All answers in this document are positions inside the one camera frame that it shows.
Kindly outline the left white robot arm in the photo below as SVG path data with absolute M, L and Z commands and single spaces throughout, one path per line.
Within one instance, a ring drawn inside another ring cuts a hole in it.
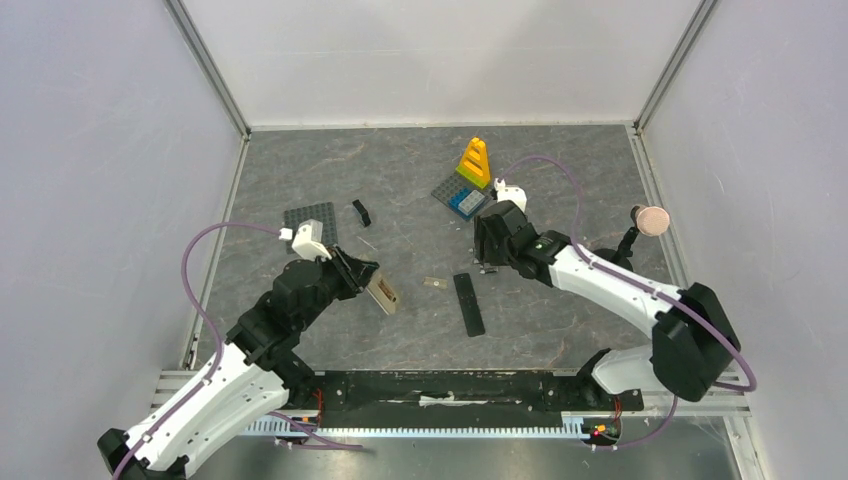
M 197 374 L 128 430 L 97 441 L 115 479 L 188 479 L 261 417 L 313 398 L 314 372 L 294 352 L 300 336 L 335 301 L 362 293 L 375 261 L 330 249 L 289 262 Z

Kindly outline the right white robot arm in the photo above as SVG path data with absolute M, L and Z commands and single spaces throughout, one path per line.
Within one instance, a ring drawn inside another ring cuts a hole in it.
M 474 254 L 481 264 L 508 266 L 525 279 L 588 299 L 646 335 L 649 344 L 602 350 L 581 368 L 577 392 L 591 408 L 606 406 L 617 394 L 652 387 L 698 402 L 720 384 L 740 350 L 711 288 L 648 280 L 563 233 L 540 233 L 512 201 L 498 202 L 475 218 Z

